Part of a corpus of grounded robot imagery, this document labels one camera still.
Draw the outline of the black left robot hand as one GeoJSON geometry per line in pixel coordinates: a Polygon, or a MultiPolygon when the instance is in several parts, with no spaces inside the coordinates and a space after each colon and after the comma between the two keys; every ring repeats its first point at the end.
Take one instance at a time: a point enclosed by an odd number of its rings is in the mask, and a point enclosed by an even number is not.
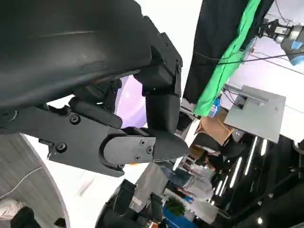
{"type": "Polygon", "coordinates": [[[175,135],[183,61],[134,0],[3,0],[0,132],[48,146],[53,162],[113,177],[183,156],[175,135]],[[146,128],[115,115],[121,78],[146,99],[146,128]]]}

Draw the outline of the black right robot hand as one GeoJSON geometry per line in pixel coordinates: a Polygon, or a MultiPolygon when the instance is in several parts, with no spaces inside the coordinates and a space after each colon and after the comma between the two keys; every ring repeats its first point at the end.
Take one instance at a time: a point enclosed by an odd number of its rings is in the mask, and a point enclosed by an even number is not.
{"type": "Polygon", "coordinates": [[[123,180],[103,206],[96,228],[146,228],[149,222],[160,224],[163,220],[162,199],[154,193],[148,197],[143,209],[136,212],[130,207],[135,199],[136,186],[123,180]]]}

